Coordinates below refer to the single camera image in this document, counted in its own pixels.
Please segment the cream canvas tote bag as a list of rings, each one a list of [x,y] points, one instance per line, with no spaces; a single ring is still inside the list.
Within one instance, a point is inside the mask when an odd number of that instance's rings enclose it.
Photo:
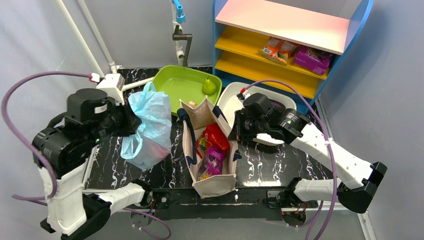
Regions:
[[[231,127],[224,113],[204,98],[195,107],[181,101],[177,115],[183,123],[182,149],[193,188],[202,199],[234,191],[241,155],[237,142],[228,140]]]

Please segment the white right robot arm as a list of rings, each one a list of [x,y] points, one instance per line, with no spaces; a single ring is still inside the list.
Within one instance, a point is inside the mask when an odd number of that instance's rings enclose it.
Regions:
[[[273,200],[280,206],[308,201],[335,201],[348,210],[363,214],[369,208],[387,167],[354,156],[334,142],[310,119],[293,108],[282,110],[262,93],[239,93],[242,108],[234,113],[228,136],[232,141],[252,141],[259,134],[299,149],[330,169],[332,180],[294,178]]]

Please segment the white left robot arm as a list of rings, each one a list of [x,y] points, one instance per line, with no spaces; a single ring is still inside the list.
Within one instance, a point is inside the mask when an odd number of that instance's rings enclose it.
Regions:
[[[110,216],[133,204],[146,204],[151,187],[134,180],[105,193],[83,193],[85,165],[94,147],[111,137],[135,134],[141,121],[122,90],[125,79],[110,73],[96,86],[67,98],[66,111],[50,121],[33,145],[51,164],[57,182],[46,196],[47,218],[41,227],[64,240],[84,240],[103,228]]]

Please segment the red snack bag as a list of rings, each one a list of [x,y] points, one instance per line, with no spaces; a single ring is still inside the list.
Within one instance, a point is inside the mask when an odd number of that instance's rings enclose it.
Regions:
[[[208,125],[196,140],[196,153],[203,158],[210,147],[217,147],[224,153],[230,148],[227,137],[217,123]]]

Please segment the purple snack bag top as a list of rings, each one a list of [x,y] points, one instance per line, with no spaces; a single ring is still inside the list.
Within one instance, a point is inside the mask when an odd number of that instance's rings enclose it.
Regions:
[[[198,171],[197,181],[223,174],[223,165],[226,154],[216,146],[211,146],[204,154]]]

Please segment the light blue printed plastic bag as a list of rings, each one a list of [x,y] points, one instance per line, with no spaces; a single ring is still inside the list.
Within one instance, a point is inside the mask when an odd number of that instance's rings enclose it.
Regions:
[[[152,169],[171,152],[172,114],[169,96],[148,82],[129,95],[129,106],[141,120],[135,134],[123,137],[120,156],[139,169]]]

